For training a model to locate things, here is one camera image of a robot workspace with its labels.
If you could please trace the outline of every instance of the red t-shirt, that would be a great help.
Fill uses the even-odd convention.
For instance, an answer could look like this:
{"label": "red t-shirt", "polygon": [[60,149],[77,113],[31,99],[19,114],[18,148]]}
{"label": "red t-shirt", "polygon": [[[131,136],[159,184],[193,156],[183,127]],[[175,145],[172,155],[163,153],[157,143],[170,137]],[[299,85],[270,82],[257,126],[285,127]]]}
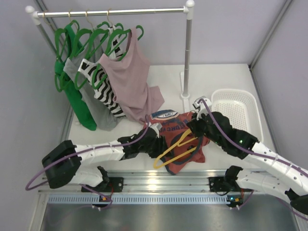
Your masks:
{"label": "red t-shirt", "polygon": [[[159,135],[164,136],[166,139],[166,143],[168,147],[172,146],[176,143],[182,134],[189,129],[186,124],[191,120],[193,113],[187,112],[183,114],[179,114],[173,110],[163,110],[159,112],[155,112],[150,116],[150,122],[160,123],[162,128],[159,130]],[[188,141],[193,138],[193,134],[189,134],[182,142]],[[209,143],[209,139],[206,137],[195,139],[192,142],[189,142],[181,147],[175,147],[171,150],[171,157],[164,156],[161,158],[163,162],[166,162],[172,159],[175,156],[178,156],[185,151],[197,147],[199,143],[199,150],[195,150],[176,161],[166,165],[166,169],[169,173],[175,175],[177,174],[188,162],[195,161],[198,163],[205,162],[205,156],[202,152],[202,147]]]}

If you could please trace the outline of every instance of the white cap on rod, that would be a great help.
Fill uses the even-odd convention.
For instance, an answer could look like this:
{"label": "white cap on rod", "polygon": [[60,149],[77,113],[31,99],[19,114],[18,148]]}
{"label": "white cap on rod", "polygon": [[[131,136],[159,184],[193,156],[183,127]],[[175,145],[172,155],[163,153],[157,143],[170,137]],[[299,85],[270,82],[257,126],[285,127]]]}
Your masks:
{"label": "white cap on rod", "polygon": [[35,25],[40,25],[40,20],[38,17],[38,12],[35,11],[33,6],[26,6],[25,11],[31,16]]}
{"label": "white cap on rod", "polygon": [[185,6],[188,9],[187,20],[192,20],[192,18],[193,18],[194,0],[187,0]]}

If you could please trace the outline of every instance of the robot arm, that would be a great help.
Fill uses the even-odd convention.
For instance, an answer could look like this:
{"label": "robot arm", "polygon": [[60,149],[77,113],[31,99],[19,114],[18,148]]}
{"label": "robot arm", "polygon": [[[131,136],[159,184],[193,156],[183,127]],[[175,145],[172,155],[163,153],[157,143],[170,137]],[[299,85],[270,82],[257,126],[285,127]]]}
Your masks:
{"label": "robot arm", "polygon": [[227,154],[255,164],[273,176],[231,166],[223,179],[224,186],[230,191],[243,188],[264,192],[308,214],[308,171],[273,152],[248,132],[233,128],[229,119],[221,113],[208,114],[208,103],[210,105],[209,99],[201,97],[193,104],[197,113],[187,124],[193,134],[208,137]]}
{"label": "robot arm", "polygon": [[138,153],[156,158],[167,148],[164,137],[159,136],[160,128],[161,125],[155,123],[145,134],[143,129],[138,134],[97,145],[74,145],[70,140],[62,142],[42,159],[43,166],[48,167],[65,158],[45,171],[49,187],[57,189],[67,184],[86,184],[104,188],[109,183],[107,172],[101,166],[104,161],[131,159]]}

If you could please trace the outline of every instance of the gray shirt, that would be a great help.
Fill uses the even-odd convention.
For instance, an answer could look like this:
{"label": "gray shirt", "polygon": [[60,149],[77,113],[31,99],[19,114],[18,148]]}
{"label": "gray shirt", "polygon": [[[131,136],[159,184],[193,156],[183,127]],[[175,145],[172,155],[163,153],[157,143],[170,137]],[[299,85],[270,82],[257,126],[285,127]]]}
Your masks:
{"label": "gray shirt", "polygon": [[[99,43],[100,39],[99,37],[96,37],[94,41],[94,47],[97,47]],[[73,82],[75,82],[76,73],[82,59],[87,53],[87,50],[88,47],[86,47],[77,57],[74,57],[72,60],[68,58],[65,62],[64,71]],[[99,48],[93,55],[92,60],[94,62],[98,61],[102,54],[103,50]],[[85,76],[80,73],[78,77],[78,85],[80,86],[85,79]],[[116,118],[101,101],[94,98],[94,89],[91,87],[88,81],[79,91],[82,95],[82,100],[87,104],[98,128],[110,131],[117,126],[117,124],[120,122],[120,118]]]}

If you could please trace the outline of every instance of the garment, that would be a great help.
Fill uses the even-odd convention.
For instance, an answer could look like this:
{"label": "garment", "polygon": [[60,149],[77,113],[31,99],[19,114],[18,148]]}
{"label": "garment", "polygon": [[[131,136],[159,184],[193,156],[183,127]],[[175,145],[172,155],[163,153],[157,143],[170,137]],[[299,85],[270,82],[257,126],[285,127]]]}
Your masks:
{"label": "garment", "polygon": [[[182,136],[182,134],[188,129],[186,124],[191,120],[192,115],[192,112],[179,114],[173,110],[163,110],[151,114],[150,122],[152,124],[160,123],[162,125],[162,128],[159,130],[159,135],[165,137],[167,146],[170,147],[175,144]],[[183,140],[183,142],[192,138],[193,134],[190,134]],[[193,147],[200,147],[197,148],[194,152],[189,153],[165,166],[169,173],[175,175],[190,161],[204,163],[205,156],[203,155],[201,147],[207,145],[208,143],[209,139],[206,137],[199,138],[199,140],[193,140],[192,142],[189,142],[181,147],[175,147],[170,151],[169,155],[165,155],[161,158],[161,160],[166,162]]]}
{"label": "garment", "polygon": [[[114,41],[112,42],[111,49],[114,48],[114,46],[119,42],[119,37],[116,36]],[[121,49],[121,46],[119,46],[114,52],[111,53],[110,56],[112,57],[119,57],[123,54],[123,50]],[[92,84],[92,77],[95,73],[96,67],[99,63],[93,63],[86,59],[83,59],[78,71],[81,72],[89,81],[90,84]],[[97,72],[95,76],[95,85],[99,83],[99,81],[102,79],[102,77],[105,75],[105,71],[100,67],[99,71]],[[101,84],[101,86],[98,89],[94,89],[94,98],[98,99],[99,101],[103,102],[103,104],[111,111],[111,113],[115,117],[126,117],[122,108],[118,103],[115,103],[113,98],[115,96],[111,85],[109,78],[107,77]]]}
{"label": "garment", "polygon": [[[97,37],[93,43],[94,47],[96,48],[100,43],[99,37]],[[85,57],[85,54],[88,51],[88,47],[86,47],[78,56],[74,57],[72,60],[69,58],[66,60],[64,71],[67,75],[75,82],[75,76],[78,71],[78,67]],[[93,55],[93,60],[95,58],[100,57],[102,55],[102,49],[98,49],[95,54]],[[78,77],[78,85],[80,86],[86,78],[82,73],[79,74]],[[94,98],[94,90],[89,84],[86,82],[84,86],[79,90],[82,95],[82,100],[87,104],[89,111],[97,124],[97,127],[102,130],[112,130],[117,126],[119,123],[119,119],[114,117],[110,110],[100,101]]]}
{"label": "garment", "polygon": [[[66,27],[67,33],[68,33],[68,46],[69,46],[69,54],[72,50],[72,44],[75,39],[75,34],[73,29],[70,25],[67,25]],[[61,73],[63,72],[65,62],[60,62],[59,60],[56,60],[54,65],[54,71],[57,74],[58,77],[60,77]],[[67,82],[70,80],[70,78],[65,74],[64,76],[64,84],[66,85]],[[78,90],[75,89],[74,83],[69,82],[67,85],[67,88],[64,90],[74,113],[76,114],[79,122],[86,127],[87,129],[94,131],[96,130],[96,123],[86,105],[85,102],[82,101],[82,96]]]}
{"label": "garment", "polygon": [[128,36],[127,54],[121,61],[103,54],[99,60],[107,73],[118,103],[128,119],[142,123],[146,114],[156,112],[164,103],[158,86],[146,83],[150,62],[138,46],[136,28]]}

